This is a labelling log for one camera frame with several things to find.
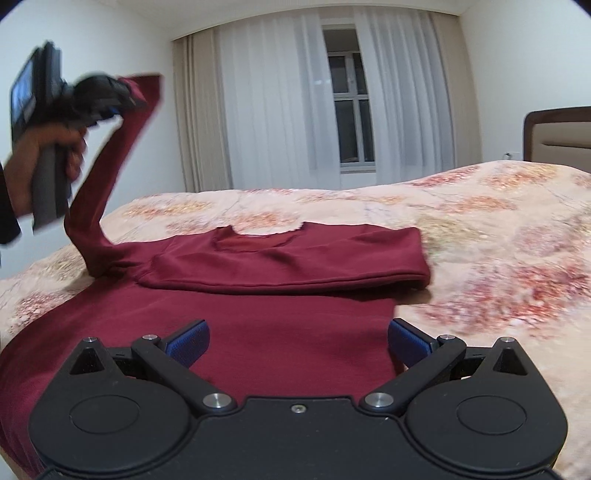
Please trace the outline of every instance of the sheer white curtain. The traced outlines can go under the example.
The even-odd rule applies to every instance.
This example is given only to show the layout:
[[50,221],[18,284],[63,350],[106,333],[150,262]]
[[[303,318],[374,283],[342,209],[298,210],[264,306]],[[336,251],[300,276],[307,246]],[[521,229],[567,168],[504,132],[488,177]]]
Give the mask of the sheer white curtain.
[[233,184],[340,188],[330,70],[316,10],[219,28]]
[[454,168],[449,97],[429,14],[359,7],[355,27],[371,105],[378,183]]

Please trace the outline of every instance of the white wall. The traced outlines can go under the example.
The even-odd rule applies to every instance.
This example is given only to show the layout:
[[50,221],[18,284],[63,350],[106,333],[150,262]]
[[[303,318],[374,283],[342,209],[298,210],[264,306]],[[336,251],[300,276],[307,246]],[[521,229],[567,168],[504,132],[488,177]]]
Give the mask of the white wall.
[[371,187],[376,185],[377,182],[378,181],[374,171],[364,171],[362,173],[342,173],[340,175],[340,188],[342,190]]
[[480,0],[461,20],[485,161],[523,158],[527,113],[591,105],[591,17],[572,0]]
[[[93,71],[111,75],[159,72],[165,77],[163,104],[145,131],[109,201],[107,211],[134,198],[184,191],[173,92],[172,45],[166,33],[137,15],[94,0],[25,0],[0,23],[0,157],[11,150],[8,92],[33,48],[53,40],[62,49],[68,82]],[[85,171],[110,128],[91,131]],[[30,220],[23,235],[2,252],[0,277],[13,275],[68,241],[60,223],[33,237]]]

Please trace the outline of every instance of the person's arm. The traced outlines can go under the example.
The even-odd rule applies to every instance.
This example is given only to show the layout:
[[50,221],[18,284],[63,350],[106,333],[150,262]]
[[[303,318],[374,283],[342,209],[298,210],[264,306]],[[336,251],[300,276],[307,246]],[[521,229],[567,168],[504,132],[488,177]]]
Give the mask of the person's arm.
[[80,176],[82,155],[86,150],[84,130],[70,130],[60,124],[33,127],[17,142],[4,171],[0,167],[0,244],[12,242],[21,232],[17,219],[32,212],[31,180],[44,147],[70,146],[66,175],[71,181]]

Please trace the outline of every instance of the hand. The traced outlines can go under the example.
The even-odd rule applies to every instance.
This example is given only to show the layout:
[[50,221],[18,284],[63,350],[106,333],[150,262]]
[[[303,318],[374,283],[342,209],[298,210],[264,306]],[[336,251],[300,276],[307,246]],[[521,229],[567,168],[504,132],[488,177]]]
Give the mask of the hand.
[[66,175],[71,181],[75,181],[80,176],[82,155],[86,151],[85,135],[86,128],[71,130],[61,124],[32,127],[22,135],[4,167],[8,196],[17,218],[33,211],[31,180],[43,148],[53,144],[72,148],[66,165]]

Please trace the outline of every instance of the bed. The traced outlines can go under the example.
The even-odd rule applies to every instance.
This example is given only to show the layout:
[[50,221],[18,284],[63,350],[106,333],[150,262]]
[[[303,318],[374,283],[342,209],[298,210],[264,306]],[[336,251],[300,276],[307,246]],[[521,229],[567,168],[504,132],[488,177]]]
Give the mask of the bed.
[[[591,174],[497,161],[339,192],[161,194],[119,208],[104,218],[103,228],[123,242],[228,224],[241,233],[269,234],[303,221],[419,227],[433,282],[402,299],[396,315],[433,336],[452,333],[469,345],[517,337],[569,419],[557,470],[567,479],[591,478]],[[91,282],[73,246],[0,281],[2,347]],[[18,477],[26,478],[22,472]]]

